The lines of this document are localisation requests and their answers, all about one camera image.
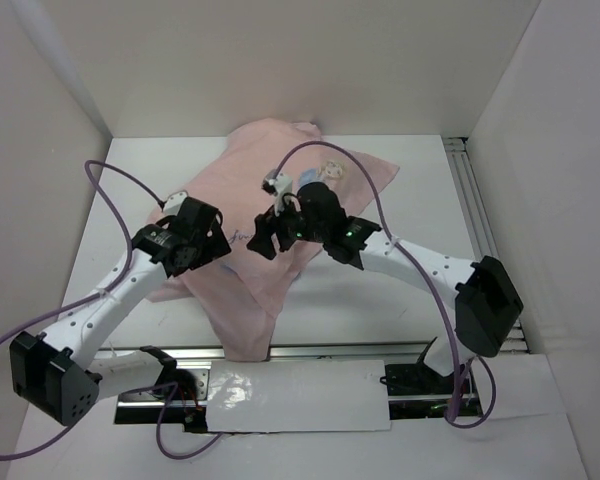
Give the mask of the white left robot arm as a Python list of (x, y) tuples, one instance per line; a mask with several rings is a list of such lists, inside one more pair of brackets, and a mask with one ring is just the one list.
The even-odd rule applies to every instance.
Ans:
[[(169, 215), (140, 229), (95, 300), (71, 309), (40, 334), (18, 334), (9, 346), (16, 394), (64, 427), (72, 427), (101, 399), (145, 390), (169, 397), (178, 384), (193, 386), (192, 375), (155, 346), (118, 357), (97, 352), (132, 310), (163, 283), (230, 253), (220, 210), (183, 196)], [(116, 285), (108, 290), (106, 285)]]

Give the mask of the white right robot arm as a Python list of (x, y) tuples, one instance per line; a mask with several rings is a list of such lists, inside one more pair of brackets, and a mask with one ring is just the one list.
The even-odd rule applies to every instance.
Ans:
[(292, 192), (285, 175), (263, 182), (274, 199), (255, 218), (250, 251), (268, 260), (301, 244), (320, 245), (334, 261), (384, 274), (430, 293), (446, 336), (434, 341), (416, 369), (428, 392), (440, 391), (461, 365), (496, 357), (524, 306), (504, 264), (451, 257), (390, 235), (372, 221), (346, 214), (334, 191), (309, 183)]

